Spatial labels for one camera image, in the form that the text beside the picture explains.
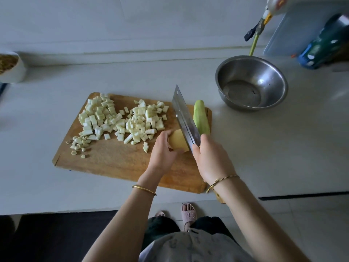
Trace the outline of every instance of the gold bangle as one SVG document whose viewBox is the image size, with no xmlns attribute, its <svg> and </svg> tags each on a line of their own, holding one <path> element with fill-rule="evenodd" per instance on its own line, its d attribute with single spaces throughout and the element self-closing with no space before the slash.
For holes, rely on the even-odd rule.
<svg viewBox="0 0 349 262">
<path fill-rule="evenodd" d="M 139 189 L 142 189 L 142 190 L 145 190 L 145 191 L 148 191 L 150 193 L 152 193 L 154 196 L 156 196 L 156 193 L 155 192 L 152 192 L 151 190 L 149 189 L 146 189 L 146 188 L 143 188 L 141 186 L 138 186 L 138 185 L 133 185 L 132 188 L 139 188 Z"/>
<path fill-rule="evenodd" d="M 229 177 L 238 177 L 238 175 L 235 174 L 235 175 L 231 175 L 231 176 L 226 176 L 226 177 L 221 178 L 221 179 L 216 179 L 216 181 L 208 188 L 208 190 L 206 191 L 206 193 L 208 193 L 208 192 L 210 191 L 210 189 L 213 189 L 213 187 L 214 187 L 215 185 L 217 185 L 217 183 L 219 183 L 220 181 L 222 181 L 222 180 L 224 180 L 224 179 L 227 179 L 227 178 L 229 178 Z"/>
</svg>

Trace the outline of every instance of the cleaver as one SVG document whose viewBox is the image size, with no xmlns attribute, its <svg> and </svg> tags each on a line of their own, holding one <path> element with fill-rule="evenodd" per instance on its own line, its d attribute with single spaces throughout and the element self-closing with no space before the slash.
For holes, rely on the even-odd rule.
<svg viewBox="0 0 349 262">
<path fill-rule="evenodd" d="M 174 91 L 172 98 L 172 107 L 175 110 L 178 124 L 182 130 L 185 141 L 188 144 L 189 149 L 193 153 L 192 145 L 196 144 L 200 147 L 200 133 L 196 127 L 192 115 L 190 114 L 188 107 L 184 101 L 182 93 L 179 90 L 178 85 Z"/>
</svg>

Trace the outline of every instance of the hand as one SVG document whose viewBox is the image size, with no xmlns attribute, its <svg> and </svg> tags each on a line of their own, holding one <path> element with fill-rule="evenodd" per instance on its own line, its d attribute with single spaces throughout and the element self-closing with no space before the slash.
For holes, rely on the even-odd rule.
<svg viewBox="0 0 349 262">
<path fill-rule="evenodd" d="M 203 180 L 212 185 L 216 179 L 236 174 L 233 163 L 222 145 L 207 134 L 201 135 L 200 148 L 193 144 L 193 155 Z"/>
<path fill-rule="evenodd" d="M 183 150 L 169 150 L 168 136 L 171 135 L 171 131 L 163 131 L 157 137 L 154 148 L 151 152 L 151 159 L 148 164 L 147 171 L 153 171 L 163 176 L 170 169 L 177 158 L 177 155 L 182 154 Z"/>
</svg>

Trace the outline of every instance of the green vegetable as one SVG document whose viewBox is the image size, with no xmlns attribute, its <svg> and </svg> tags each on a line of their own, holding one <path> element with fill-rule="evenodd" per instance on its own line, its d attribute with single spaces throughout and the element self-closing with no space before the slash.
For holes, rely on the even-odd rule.
<svg viewBox="0 0 349 262">
<path fill-rule="evenodd" d="M 194 105 L 194 123 L 201 134 L 211 134 L 210 125 L 208 124 L 208 119 L 205 111 L 205 104 L 202 100 L 198 100 Z"/>
</svg>

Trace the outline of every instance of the metal bowl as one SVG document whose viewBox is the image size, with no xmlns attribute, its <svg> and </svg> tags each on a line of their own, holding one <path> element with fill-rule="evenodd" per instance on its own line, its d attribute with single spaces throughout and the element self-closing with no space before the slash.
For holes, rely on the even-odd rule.
<svg viewBox="0 0 349 262">
<path fill-rule="evenodd" d="M 257 111 L 279 105 L 288 92 L 281 71 L 254 56 L 236 56 L 218 66 L 216 83 L 222 100 L 231 108 Z"/>
</svg>

